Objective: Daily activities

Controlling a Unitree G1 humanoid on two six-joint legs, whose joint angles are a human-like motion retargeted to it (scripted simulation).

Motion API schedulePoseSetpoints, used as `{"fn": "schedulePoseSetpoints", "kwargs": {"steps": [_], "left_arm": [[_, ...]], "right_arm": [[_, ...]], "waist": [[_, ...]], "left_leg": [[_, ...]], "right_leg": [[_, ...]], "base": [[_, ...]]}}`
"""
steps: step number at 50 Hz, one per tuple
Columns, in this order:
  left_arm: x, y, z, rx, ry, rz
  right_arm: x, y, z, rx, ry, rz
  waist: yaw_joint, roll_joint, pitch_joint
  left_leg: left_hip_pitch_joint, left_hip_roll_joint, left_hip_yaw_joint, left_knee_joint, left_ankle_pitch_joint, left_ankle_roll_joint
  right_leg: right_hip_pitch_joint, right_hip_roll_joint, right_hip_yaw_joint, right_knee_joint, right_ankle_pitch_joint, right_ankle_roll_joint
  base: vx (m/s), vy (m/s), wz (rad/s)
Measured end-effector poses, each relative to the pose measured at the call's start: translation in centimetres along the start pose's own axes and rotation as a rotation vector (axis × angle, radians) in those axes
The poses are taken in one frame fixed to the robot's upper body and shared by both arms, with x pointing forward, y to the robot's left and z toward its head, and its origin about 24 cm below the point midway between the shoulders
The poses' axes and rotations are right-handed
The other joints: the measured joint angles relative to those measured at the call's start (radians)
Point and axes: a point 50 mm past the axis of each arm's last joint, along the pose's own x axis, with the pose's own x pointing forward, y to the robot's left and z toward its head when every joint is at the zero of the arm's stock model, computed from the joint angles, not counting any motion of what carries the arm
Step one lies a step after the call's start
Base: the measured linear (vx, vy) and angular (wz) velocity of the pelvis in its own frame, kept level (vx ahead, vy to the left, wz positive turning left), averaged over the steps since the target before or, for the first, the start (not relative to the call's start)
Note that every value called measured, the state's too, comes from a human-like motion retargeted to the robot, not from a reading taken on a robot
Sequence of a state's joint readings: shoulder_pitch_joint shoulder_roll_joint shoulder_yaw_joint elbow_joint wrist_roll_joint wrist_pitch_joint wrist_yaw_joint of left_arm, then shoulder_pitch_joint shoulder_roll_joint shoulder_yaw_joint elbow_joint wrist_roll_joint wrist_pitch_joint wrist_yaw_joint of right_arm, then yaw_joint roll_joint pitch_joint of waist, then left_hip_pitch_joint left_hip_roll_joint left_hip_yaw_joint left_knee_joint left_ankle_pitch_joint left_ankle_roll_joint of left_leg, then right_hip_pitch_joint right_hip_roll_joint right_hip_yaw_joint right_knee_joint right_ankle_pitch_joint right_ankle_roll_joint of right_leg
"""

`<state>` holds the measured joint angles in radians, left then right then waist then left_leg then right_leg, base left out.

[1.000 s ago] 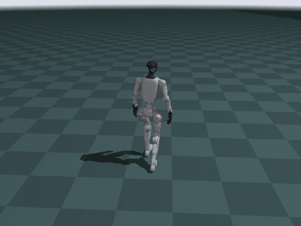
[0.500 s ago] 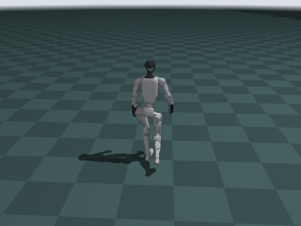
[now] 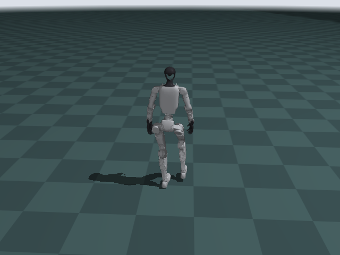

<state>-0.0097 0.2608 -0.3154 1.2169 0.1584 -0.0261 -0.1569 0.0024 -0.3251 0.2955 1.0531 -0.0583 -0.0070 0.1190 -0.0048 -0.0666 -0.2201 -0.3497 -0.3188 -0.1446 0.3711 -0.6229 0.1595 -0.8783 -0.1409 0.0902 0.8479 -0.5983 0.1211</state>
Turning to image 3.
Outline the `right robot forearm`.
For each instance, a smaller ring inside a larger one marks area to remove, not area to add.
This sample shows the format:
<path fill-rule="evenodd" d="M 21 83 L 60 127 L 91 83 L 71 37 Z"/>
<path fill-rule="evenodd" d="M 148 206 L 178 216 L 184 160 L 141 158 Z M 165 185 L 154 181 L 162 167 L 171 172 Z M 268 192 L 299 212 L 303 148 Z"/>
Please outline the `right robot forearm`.
<path fill-rule="evenodd" d="M 191 105 L 190 105 L 190 106 L 191 106 Z M 191 121 L 194 122 L 192 106 L 191 106 L 191 110 L 186 111 L 186 113 L 187 113 L 187 116 L 188 116 L 188 121 L 189 121 L 189 123 L 190 123 Z"/>

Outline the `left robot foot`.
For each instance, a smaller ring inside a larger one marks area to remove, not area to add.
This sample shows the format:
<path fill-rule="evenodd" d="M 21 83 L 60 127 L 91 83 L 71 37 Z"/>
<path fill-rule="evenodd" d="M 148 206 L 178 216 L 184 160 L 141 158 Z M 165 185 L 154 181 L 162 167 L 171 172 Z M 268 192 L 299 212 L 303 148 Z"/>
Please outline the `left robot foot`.
<path fill-rule="evenodd" d="M 168 182 L 170 181 L 170 179 L 171 179 L 171 175 L 170 175 L 170 173 L 167 173 L 167 181 L 165 182 L 165 180 L 164 180 L 162 182 L 162 184 L 161 184 L 162 188 L 166 188 L 167 187 Z"/>

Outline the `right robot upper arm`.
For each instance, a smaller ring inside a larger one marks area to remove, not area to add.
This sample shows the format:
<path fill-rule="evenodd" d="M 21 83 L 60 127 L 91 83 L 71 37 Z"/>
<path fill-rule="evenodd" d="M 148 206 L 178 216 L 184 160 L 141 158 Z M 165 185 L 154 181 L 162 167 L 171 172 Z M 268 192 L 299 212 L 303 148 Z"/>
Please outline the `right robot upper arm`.
<path fill-rule="evenodd" d="M 179 88 L 179 93 L 183 95 L 182 98 L 185 103 L 185 106 L 184 106 L 185 111 L 190 111 L 191 106 L 190 106 L 190 99 L 189 99 L 187 89 L 185 87 L 178 87 L 178 88 Z"/>

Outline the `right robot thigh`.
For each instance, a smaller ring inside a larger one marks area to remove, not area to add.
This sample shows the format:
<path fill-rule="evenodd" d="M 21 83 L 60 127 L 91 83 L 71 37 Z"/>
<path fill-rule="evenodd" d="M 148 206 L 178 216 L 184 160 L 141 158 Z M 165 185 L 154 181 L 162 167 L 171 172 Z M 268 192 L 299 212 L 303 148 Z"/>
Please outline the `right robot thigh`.
<path fill-rule="evenodd" d="M 173 131 L 176 134 L 178 138 L 178 149 L 183 150 L 183 142 L 185 142 L 185 137 L 184 137 L 184 126 L 181 123 L 176 123 L 173 126 Z"/>

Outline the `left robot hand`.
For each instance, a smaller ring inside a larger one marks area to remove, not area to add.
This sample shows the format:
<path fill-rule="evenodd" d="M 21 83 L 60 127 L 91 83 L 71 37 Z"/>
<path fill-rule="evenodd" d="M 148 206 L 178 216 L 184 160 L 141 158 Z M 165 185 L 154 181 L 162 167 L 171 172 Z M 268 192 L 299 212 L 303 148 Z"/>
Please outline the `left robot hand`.
<path fill-rule="evenodd" d="M 149 123 L 149 120 L 147 120 L 147 132 L 151 135 L 153 134 L 152 130 L 152 122 Z"/>

